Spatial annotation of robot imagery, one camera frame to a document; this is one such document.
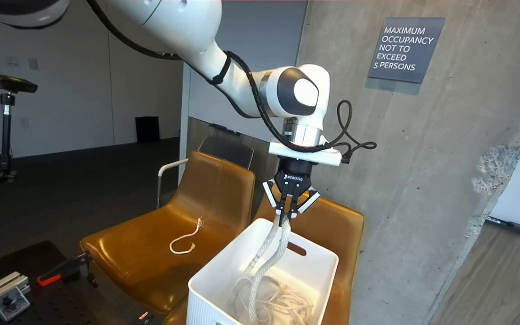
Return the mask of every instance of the white cable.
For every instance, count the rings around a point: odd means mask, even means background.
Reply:
[[[194,230],[180,234],[174,239],[171,239],[169,245],[167,245],[171,254],[189,254],[192,250],[192,247],[194,247],[192,241],[189,243],[189,248],[174,248],[173,243],[176,243],[178,239],[183,239],[183,237],[189,237],[189,236],[196,234],[200,230],[200,225],[201,225],[201,218],[198,218],[198,221],[194,225]]]
[[[256,293],[257,293],[257,286],[259,281],[263,277],[263,274],[277,261],[281,259],[286,245],[288,245],[288,234],[290,234],[290,219],[286,216],[281,218],[281,232],[279,232],[279,245],[274,250],[274,254],[259,265],[257,272],[252,277],[252,284],[250,284],[250,292],[248,292],[248,299],[247,299],[247,319],[248,322],[256,322]]]
[[[245,270],[243,270],[243,275],[252,275],[254,274],[254,268],[256,268],[256,263],[259,261],[261,254],[266,250],[266,247],[272,243],[275,232],[277,232],[277,223],[281,219],[281,212],[275,210],[275,216],[274,216],[274,221],[270,225],[270,230],[266,232],[266,236],[263,237],[259,248],[256,250],[254,257],[247,263]]]
[[[288,279],[261,275],[256,290],[254,312],[256,319],[248,321],[247,297],[250,293],[248,275],[239,275],[234,284],[232,312],[239,322],[247,325],[306,325],[313,313],[313,301],[308,292],[299,290]]]

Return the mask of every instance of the wall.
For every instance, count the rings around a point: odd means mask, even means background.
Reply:
[[[295,62],[304,0],[266,1],[266,0],[223,0],[221,23],[216,42],[223,50],[238,53],[250,70],[268,70]],[[245,118],[230,102],[189,70],[183,79],[189,117],[223,124],[245,135],[270,140],[270,131],[259,118]]]
[[[115,15],[140,42],[154,39]],[[39,84],[17,93],[12,154],[37,154],[135,140],[135,115],[158,115],[160,136],[178,135],[180,64],[131,52],[71,1],[59,23],[19,30],[0,23],[0,73]]]
[[[414,91],[366,79],[387,15],[445,17]],[[349,322],[427,322],[496,198],[470,187],[478,158],[520,145],[520,1],[312,0],[297,61],[330,70],[330,107],[349,98],[349,131],[378,144],[312,176],[366,216]]]

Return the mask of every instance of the orange chair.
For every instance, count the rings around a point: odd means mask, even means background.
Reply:
[[[257,218],[274,218],[266,198],[261,200]],[[339,257],[322,325],[346,325],[349,321],[349,297],[358,256],[364,216],[337,201],[319,196],[304,212],[290,221],[292,232],[308,237]]]
[[[182,180],[162,207],[80,237],[79,245],[124,292],[167,313],[187,297],[187,279],[248,221],[254,172],[228,160],[191,151]]]

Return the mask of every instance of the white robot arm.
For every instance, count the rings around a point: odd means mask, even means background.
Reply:
[[[340,153],[331,147],[337,138],[328,142],[322,136],[330,91],[328,71],[317,64],[250,71],[243,59],[223,52],[214,41],[221,19],[221,0],[106,1],[162,39],[178,57],[223,91],[243,117],[259,115],[263,118],[275,136],[268,151],[279,156],[277,172],[263,187],[275,209],[283,207],[283,200],[290,196],[292,207],[286,214],[301,212],[301,203],[295,203],[299,194],[310,192],[306,203],[317,196],[310,183],[312,163],[337,165],[340,162]],[[15,26],[44,26],[61,17],[66,3],[68,0],[0,0],[0,21]],[[270,126],[268,115],[292,117],[292,129],[281,135]],[[270,194],[268,183],[277,185],[279,201]]]
[[[221,19],[219,0],[108,0],[135,23],[167,42],[187,64],[227,95],[245,117],[257,117],[257,104],[275,117],[293,117],[288,142],[303,147],[322,144],[322,117],[328,106],[328,71],[317,64],[277,66],[247,71],[241,61],[223,52],[214,37]],[[339,163],[335,149],[297,151],[281,140],[270,151],[292,158]]]
[[[43,28],[61,19],[68,0],[0,0],[0,21],[17,28]]]

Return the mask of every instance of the white plastic container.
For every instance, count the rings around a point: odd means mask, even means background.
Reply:
[[[239,325],[232,306],[234,286],[270,225],[268,219],[256,218],[191,275],[187,281],[187,325]],[[299,290],[310,290],[313,310],[308,325],[319,325],[330,295],[337,256],[295,232],[290,232],[288,241],[299,248],[286,248],[283,257],[266,274],[288,284],[297,283]]]

